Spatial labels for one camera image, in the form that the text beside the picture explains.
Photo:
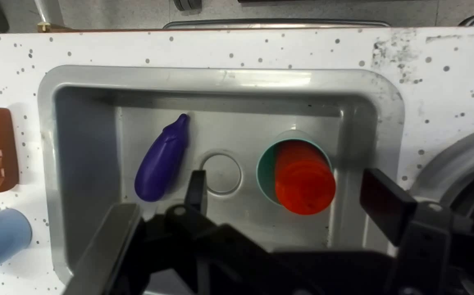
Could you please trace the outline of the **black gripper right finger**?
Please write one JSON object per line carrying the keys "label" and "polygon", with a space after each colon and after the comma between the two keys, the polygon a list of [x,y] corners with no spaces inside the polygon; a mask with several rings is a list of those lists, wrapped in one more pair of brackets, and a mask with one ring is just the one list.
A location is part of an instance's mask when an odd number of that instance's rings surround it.
{"label": "black gripper right finger", "polygon": [[403,238],[408,219],[416,210],[416,201],[378,169],[365,169],[360,183],[360,206],[391,242]]}

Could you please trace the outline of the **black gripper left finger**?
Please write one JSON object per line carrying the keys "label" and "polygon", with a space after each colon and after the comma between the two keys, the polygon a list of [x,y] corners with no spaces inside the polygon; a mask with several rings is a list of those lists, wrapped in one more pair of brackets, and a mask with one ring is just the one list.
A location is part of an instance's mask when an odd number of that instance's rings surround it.
{"label": "black gripper left finger", "polygon": [[62,295],[111,295],[124,254],[139,224],[140,210],[137,205],[111,206]]}

